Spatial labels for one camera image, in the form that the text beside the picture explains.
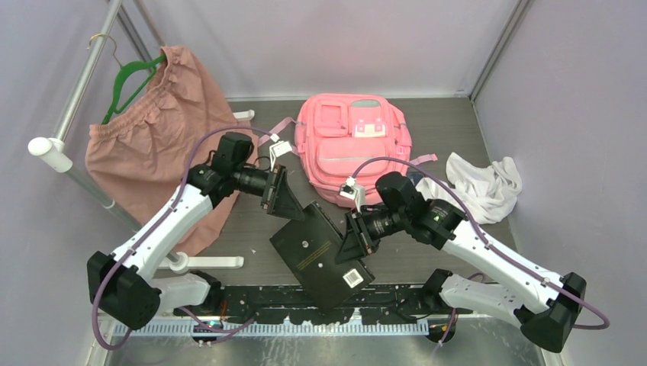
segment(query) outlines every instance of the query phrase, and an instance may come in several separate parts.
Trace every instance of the black book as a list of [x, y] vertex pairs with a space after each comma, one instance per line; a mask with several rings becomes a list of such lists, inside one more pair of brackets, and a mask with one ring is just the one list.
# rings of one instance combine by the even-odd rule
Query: black book
[[332, 309], [375, 276], [361, 260], [335, 263], [343, 237], [317, 202], [305, 207], [304, 214], [304, 221], [290, 221], [269, 241], [316, 305]]

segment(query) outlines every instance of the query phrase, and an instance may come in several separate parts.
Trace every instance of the barcode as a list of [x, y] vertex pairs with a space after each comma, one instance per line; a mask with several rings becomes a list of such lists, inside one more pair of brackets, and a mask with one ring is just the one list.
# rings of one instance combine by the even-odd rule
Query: barcode
[[346, 281], [350, 288], [354, 288], [364, 281], [364, 278], [362, 278], [362, 276], [359, 275], [359, 272], [357, 272], [357, 270], [354, 268], [348, 271], [343, 277], [344, 281]]

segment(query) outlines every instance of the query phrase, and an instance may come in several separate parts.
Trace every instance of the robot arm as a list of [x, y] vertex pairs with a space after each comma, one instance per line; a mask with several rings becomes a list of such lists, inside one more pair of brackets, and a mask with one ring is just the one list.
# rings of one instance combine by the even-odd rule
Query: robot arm
[[[564, 346], [581, 307], [546, 286], [550, 281], [584, 298], [586, 281], [575, 273], [561, 277], [541, 268], [483, 232], [490, 246], [545, 278], [539, 282], [489, 249], [457, 207], [442, 200], [424, 200], [413, 183], [398, 172], [376, 183], [383, 204], [362, 206], [346, 214], [346, 236], [336, 261], [362, 258], [378, 250], [380, 238], [405, 231], [416, 241], [455, 255], [493, 278], [498, 284], [469, 281], [437, 269], [423, 286], [423, 302], [433, 309], [459, 307], [488, 314], [520, 328], [532, 342], [551, 352]], [[356, 197], [362, 190], [350, 185], [341, 194]]]
[[206, 162], [189, 170], [181, 197], [181, 187], [178, 187], [162, 209], [122, 246], [110, 255], [96, 252], [88, 260], [90, 301], [94, 301], [115, 259], [122, 258], [135, 242], [147, 235], [109, 280], [99, 308], [129, 328], [140, 329], [159, 312], [202, 304], [215, 284], [210, 276], [196, 272], [153, 279], [153, 275], [180, 238], [235, 190], [260, 196], [261, 207], [268, 214], [303, 220], [301, 205], [287, 186], [285, 167], [272, 165], [272, 170], [265, 172], [247, 165], [253, 148], [249, 136], [226, 133], [211, 164]]

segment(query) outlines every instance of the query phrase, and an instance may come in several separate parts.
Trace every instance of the backpack pocket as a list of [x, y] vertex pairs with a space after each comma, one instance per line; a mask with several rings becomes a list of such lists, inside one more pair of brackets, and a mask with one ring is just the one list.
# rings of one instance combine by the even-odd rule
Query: backpack pocket
[[372, 138], [387, 136], [385, 109], [375, 99], [359, 99], [350, 104], [352, 136]]
[[[382, 139], [365, 139], [361, 143], [352, 137], [325, 139], [320, 141], [317, 149], [317, 166], [327, 175], [345, 178], [366, 160], [385, 155]], [[378, 175], [387, 167], [387, 161], [372, 162], [362, 169], [359, 176]]]
[[319, 101], [313, 123], [314, 132], [319, 136], [348, 136], [348, 106], [339, 101]]

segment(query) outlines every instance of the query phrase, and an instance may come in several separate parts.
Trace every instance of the pink cloth bag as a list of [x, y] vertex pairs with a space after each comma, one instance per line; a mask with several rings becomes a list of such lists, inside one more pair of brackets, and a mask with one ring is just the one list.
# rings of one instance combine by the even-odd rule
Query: pink cloth bag
[[[94, 180], [144, 224], [171, 198], [193, 146], [207, 132], [239, 125], [225, 97], [198, 58], [184, 46], [162, 47], [167, 61], [146, 94], [108, 124], [90, 126], [85, 165]], [[258, 137], [249, 130], [236, 130]], [[202, 143], [192, 165], [216, 149], [218, 133]], [[249, 158], [254, 162], [257, 152]], [[219, 235], [238, 193], [224, 199], [175, 246], [196, 255]]]

